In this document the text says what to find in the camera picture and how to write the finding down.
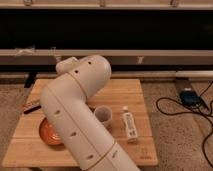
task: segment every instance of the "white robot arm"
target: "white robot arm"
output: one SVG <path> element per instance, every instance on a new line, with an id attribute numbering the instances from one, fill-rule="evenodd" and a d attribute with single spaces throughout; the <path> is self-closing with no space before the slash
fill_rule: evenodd
<path id="1" fill-rule="evenodd" d="M 42 90 L 40 103 L 66 148 L 82 170 L 139 171 L 126 152 L 96 119 L 86 100 L 104 87 L 111 76 L 108 61 L 90 56 L 74 61 L 72 69 Z"/>

